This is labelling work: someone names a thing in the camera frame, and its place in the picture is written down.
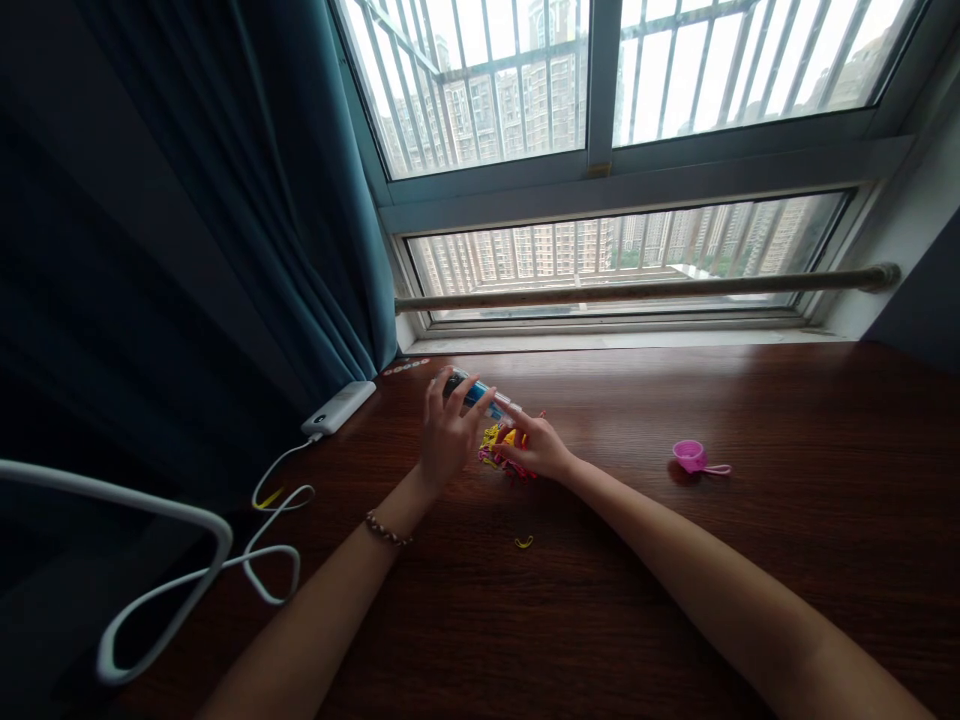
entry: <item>glass pane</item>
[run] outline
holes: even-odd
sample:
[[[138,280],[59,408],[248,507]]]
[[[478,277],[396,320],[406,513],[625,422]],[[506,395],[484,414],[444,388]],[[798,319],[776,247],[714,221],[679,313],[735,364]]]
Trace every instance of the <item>glass pane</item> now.
[[[392,179],[585,147],[589,0],[337,7]]]
[[[407,240],[424,295],[782,275],[811,270],[845,193]],[[790,294],[452,310],[477,320],[783,307]]]
[[[876,101],[918,0],[624,0],[615,147]]]

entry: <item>wooden tabletop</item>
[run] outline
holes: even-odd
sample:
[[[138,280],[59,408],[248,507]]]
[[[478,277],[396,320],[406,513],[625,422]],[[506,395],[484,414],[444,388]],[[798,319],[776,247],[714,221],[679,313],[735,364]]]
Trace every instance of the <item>wooden tabletop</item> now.
[[[473,355],[377,379],[266,493],[316,487],[265,541],[315,570],[416,462],[427,380],[482,374],[571,450],[799,593],[936,714],[960,709],[960,385],[873,345]],[[671,465],[704,443],[730,479]],[[549,481],[471,463],[388,577],[319,717],[744,717],[769,711],[629,548]],[[515,538],[533,535],[521,550]],[[258,572],[282,594],[288,567]],[[274,614],[225,571],[122,703],[195,712]]]

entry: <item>beaded bracelet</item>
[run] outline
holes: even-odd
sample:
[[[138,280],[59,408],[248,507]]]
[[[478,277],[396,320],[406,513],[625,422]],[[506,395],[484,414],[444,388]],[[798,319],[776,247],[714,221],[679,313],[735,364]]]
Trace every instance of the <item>beaded bracelet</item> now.
[[[384,540],[389,540],[391,543],[393,543],[397,547],[404,547],[413,542],[412,537],[409,537],[406,540],[401,540],[399,537],[397,537],[396,533],[392,533],[389,530],[387,530],[383,525],[380,525],[377,522],[377,518],[374,517],[373,515],[373,510],[367,513],[366,523],[367,523],[367,527],[370,528],[370,530],[373,533],[375,533],[376,535],[379,535]]]

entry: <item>windowsill ledge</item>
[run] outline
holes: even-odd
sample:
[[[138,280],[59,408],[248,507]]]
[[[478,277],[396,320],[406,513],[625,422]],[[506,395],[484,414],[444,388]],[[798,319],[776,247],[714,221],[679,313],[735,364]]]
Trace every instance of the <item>windowsill ledge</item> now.
[[[438,338],[416,340],[409,346],[404,354],[450,355],[548,350],[778,345],[783,343],[849,341],[850,338],[833,335],[816,328],[784,328],[780,330],[678,330],[672,332]]]

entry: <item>finger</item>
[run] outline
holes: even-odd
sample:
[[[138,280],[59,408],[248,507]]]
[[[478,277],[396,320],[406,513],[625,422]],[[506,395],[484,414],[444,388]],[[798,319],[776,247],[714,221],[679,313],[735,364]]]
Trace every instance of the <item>finger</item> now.
[[[479,375],[471,375],[462,383],[457,385],[457,389],[450,393],[447,398],[447,404],[444,406],[444,412],[451,417],[460,417],[460,408],[463,407],[463,399],[470,392],[470,389],[480,379]]]
[[[446,386],[447,380],[450,379],[452,374],[453,367],[447,365],[440,370],[430,383],[430,387],[427,388],[428,419],[430,417],[440,417],[440,415],[443,414],[443,388]]]
[[[523,450],[515,448],[513,445],[507,445],[506,443],[494,445],[493,452],[502,455],[507,460],[512,460],[518,465],[523,465]]]
[[[502,410],[513,420],[514,426],[520,428],[524,432],[528,432],[533,428],[533,418],[527,415],[523,410],[521,410],[516,405],[506,405],[502,407]]]
[[[467,419],[467,421],[479,425],[480,418],[482,418],[487,413],[487,408],[490,407],[490,403],[493,402],[493,397],[496,394],[497,394],[497,389],[495,387],[487,388],[487,391],[480,396],[479,400],[477,400],[477,404],[474,405],[470,409],[470,412],[468,412],[464,416]]]
[[[503,439],[504,439],[507,435],[510,434],[510,431],[511,431],[511,430],[513,430],[513,426],[512,426],[512,425],[507,425],[506,423],[500,423],[500,429],[497,430],[497,442],[496,442],[496,444],[499,445],[500,443],[502,443],[502,442],[503,442]]]
[[[427,391],[423,395],[423,424],[426,425],[430,422],[430,393],[433,390],[433,386],[437,384],[436,378],[430,378],[430,382],[427,383]]]

